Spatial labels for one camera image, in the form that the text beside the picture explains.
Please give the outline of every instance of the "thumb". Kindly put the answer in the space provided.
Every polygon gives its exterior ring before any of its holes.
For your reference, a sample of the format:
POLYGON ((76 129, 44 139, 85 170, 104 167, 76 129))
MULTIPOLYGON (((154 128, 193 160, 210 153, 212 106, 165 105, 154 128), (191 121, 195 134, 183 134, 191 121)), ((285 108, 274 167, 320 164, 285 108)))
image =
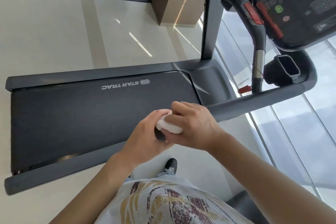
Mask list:
POLYGON ((168 143, 187 146, 187 139, 183 137, 181 134, 173 134, 165 129, 161 129, 161 132, 165 135, 166 141, 168 143))

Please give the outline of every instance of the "black sneaker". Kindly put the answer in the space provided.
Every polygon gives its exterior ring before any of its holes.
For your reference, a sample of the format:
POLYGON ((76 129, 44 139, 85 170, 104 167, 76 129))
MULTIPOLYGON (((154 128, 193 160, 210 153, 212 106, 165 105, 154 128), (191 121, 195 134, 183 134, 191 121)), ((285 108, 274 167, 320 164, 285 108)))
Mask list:
POLYGON ((176 174, 177 171, 177 160, 175 158, 171 158, 167 161, 165 166, 165 171, 171 171, 176 174))

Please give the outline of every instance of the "white graphic t-shirt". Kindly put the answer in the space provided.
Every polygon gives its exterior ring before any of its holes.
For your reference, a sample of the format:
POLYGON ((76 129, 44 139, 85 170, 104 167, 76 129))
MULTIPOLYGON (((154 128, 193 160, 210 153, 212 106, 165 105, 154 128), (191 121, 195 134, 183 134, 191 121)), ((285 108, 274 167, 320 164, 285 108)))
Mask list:
POLYGON ((184 178, 125 182, 95 224, 252 224, 214 195, 184 178))

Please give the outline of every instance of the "jeans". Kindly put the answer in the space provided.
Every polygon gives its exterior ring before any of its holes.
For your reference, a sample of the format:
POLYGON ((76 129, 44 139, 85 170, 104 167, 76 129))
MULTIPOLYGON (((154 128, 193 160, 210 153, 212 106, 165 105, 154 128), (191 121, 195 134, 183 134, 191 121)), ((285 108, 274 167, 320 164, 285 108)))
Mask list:
MULTIPOLYGON (((165 169, 165 171, 163 171, 162 173, 157 174, 157 178, 159 178, 162 175, 175 175, 173 171, 170 171, 168 169, 165 169)), ((126 180, 124 182, 129 182, 132 181, 133 179, 130 177, 127 177, 126 180)))

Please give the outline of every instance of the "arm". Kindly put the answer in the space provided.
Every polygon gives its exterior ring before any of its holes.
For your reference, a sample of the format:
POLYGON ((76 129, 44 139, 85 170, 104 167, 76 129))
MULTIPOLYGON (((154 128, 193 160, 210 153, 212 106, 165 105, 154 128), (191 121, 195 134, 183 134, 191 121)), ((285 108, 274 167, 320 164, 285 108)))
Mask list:
POLYGON ((134 129, 124 148, 114 154, 82 191, 50 224, 92 224, 117 194, 120 186, 140 164, 159 155, 173 144, 159 142, 154 128, 169 110, 150 113, 134 129))
POLYGON ((169 142, 206 150, 249 192, 272 224, 336 223, 336 211, 223 131, 203 106, 174 102, 166 122, 183 128, 169 142))

